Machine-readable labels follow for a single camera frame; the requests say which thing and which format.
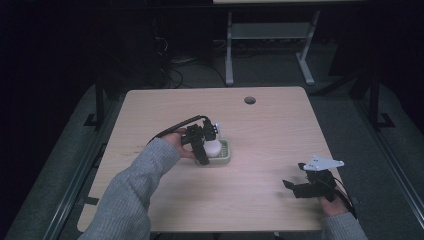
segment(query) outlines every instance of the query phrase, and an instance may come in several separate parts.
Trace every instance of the metal frame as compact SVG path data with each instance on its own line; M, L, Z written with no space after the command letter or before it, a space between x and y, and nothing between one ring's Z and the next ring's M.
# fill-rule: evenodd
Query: metal frame
M320 10L316 10L311 22L306 23L233 23L232 12L228 13L227 55L225 57L225 84L234 85L231 56L232 39L305 39L301 52L296 53L297 61L306 84L313 85L314 79L306 63L306 56L315 33Z

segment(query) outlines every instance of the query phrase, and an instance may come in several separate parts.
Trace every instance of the black cable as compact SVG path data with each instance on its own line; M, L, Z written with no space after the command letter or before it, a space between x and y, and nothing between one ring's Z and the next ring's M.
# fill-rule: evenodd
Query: black cable
M185 125L187 125L187 124L190 124L190 123L192 123L192 122L195 122L195 121L197 121L197 120L200 120L200 119L205 119L205 120L209 120L209 118L208 117L206 117L206 116L201 116L201 115L198 115L198 116L195 116L195 117L192 117L192 118L190 118L190 119L187 119L187 120L185 120L185 121L183 121L183 122L180 122L180 123L178 123L178 124L175 124L174 126L172 126L172 127L170 127L170 128L167 128L167 129L165 129L165 130L163 130L162 132L160 132L160 133L158 133L156 136L154 136L150 141L149 141L149 143L151 142L151 141L153 141L153 139L155 139L155 138L161 138L161 137L163 137L163 136L165 136L165 135L167 135L167 134L170 134L170 133L173 133L173 132L175 132L175 130L177 130L177 129L179 129L179 128L182 128L182 127L184 127Z

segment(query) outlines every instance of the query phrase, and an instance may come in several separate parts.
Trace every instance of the white object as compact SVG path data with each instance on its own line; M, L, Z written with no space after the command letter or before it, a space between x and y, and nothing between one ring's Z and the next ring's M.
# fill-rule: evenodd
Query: white object
M332 160L325 157L313 156L312 159L303 166L303 170L308 171L322 171L330 168L344 166L343 161Z
M203 144L206 155L210 158L218 157L221 153L222 144L219 140L205 141Z

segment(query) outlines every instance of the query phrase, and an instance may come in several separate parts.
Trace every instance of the table in background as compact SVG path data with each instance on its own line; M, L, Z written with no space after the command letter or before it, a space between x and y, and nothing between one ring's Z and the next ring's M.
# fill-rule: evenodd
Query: table in background
M245 103L254 97L256 103ZM198 167L182 159L151 198L153 232L304 231L321 229L316 199L296 199L282 179L306 182L297 163L331 157L300 87L138 90L127 94L90 198L130 166L152 136L196 115L219 122L229 140L228 165ZM97 206L85 204L85 231Z
M352 0L214 0L215 4L247 4L247 3L332 3L352 2ZM227 55L225 57L225 84L233 85L233 64L231 46L233 39L304 39L302 50L296 53L296 58L308 85L315 83L306 62L306 56L315 33L320 10L315 10L311 21L294 23L233 23L232 13L228 13Z

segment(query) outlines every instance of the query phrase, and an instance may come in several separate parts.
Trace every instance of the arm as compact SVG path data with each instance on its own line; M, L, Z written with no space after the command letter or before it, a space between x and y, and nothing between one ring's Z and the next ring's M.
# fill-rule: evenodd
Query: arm
M323 240L366 240L368 239L359 222L347 210L343 201L336 197L332 202L318 198L326 215L322 219Z
M154 139L129 168L116 175L80 239L149 239L147 211L160 178L181 157L194 157L183 150L180 139L178 133Z

